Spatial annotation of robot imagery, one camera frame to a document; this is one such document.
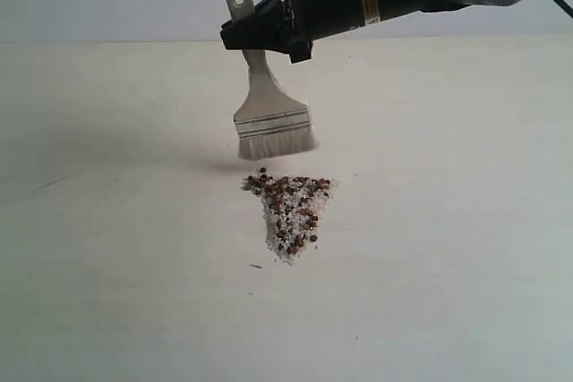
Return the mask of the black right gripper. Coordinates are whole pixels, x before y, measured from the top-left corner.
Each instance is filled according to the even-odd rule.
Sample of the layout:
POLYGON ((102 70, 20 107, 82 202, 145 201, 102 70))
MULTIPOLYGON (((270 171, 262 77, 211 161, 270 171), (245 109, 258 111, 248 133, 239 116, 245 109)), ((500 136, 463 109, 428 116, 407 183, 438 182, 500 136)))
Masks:
POLYGON ((361 26, 361 0, 227 0, 231 19, 221 26, 227 50, 288 54, 309 60, 316 40, 361 26))

